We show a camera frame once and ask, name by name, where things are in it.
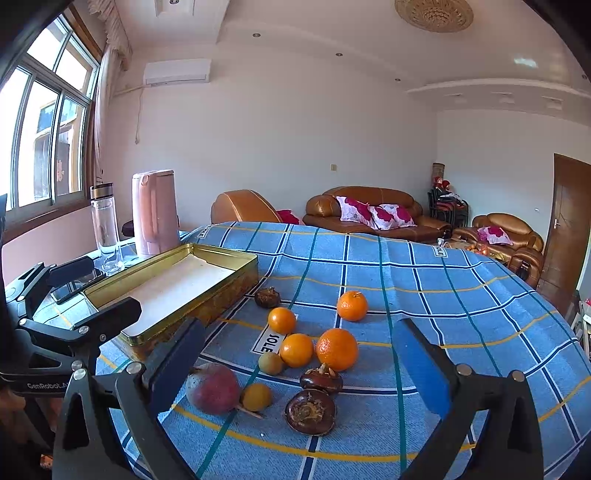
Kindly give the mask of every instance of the curtain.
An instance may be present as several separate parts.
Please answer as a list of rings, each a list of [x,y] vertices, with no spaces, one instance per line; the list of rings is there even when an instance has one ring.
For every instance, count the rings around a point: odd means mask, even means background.
[[[88,0],[91,14],[105,22],[107,46],[99,68],[95,108],[95,181],[103,182],[101,168],[105,155],[106,116],[109,101],[121,70],[127,70],[133,54],[115,0]]]

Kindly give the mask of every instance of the wooden door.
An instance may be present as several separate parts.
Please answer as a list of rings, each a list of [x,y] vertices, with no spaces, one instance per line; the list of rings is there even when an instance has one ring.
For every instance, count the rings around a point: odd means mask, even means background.
[[[589,243],[591,165],[554,155],[554,206],[538,292],[565,315]]]

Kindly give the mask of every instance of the brown armchair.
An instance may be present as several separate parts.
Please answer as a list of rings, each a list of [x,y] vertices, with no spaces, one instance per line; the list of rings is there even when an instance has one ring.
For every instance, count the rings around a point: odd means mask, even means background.
[[[474,217],[472,227],[456,228],[452,238],[465,240],[472,244],[479,242],[478,229],[484,226],[500,226],[513,242],[513,245],[489,245],[490,252],[500,255],[511,271],[517,273],[523,266],[529,270],[525,282],[533,288],[538,286],[544,267],[544,241],[539,234],[520,218],[509,213],[489,213]]]
[[[273,206],[254,190],[233,190],[217,196],[212,205],[212,223],[281,223]]]

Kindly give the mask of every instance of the leather sofa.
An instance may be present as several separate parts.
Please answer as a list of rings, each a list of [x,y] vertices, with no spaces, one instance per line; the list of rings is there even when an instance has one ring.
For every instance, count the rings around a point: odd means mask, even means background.
[[[340,220],[340,205],[336,197],[351,197],[360,202],[378,206],[383,203],[402,205],[413,217],[417,226],[396,228],[394,230],[374,230],[356,222]],[[377,187],[337,187],[308,200],[306,225],[318,226],[341,233],[369,233],[386,238],[399,238],[411,242],[435,243],[438,238],[449,238],[452,226],[435,218],[423,215],[423,207],[408,193],[399,190]]]
[[[539,234],[520,218],[509,213],[489,213],[474,217],[472,227],[456,228],[452,238],[465,240],[471,244],[480,241],[478,229],[484,226],[500,226],[513,242],[513,245],[489,245],[491,253],[500,255],[512,272],[518,273],[524,267],[525,282],[533,288],[538,286],[544,268],[544,241]]]
[[[281,223],[273,206],[254,190],[233,190],[217,196],[212,205],[212,223]]]

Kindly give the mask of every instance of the white paper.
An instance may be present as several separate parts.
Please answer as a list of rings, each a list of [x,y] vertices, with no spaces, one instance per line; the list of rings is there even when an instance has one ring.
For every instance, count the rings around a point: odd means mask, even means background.
[[[127,297],[140,303],[142,313],[139,320],[123,330],[127,336],[137,336],[233,273],[234,270],[188,255],[107,305]]]

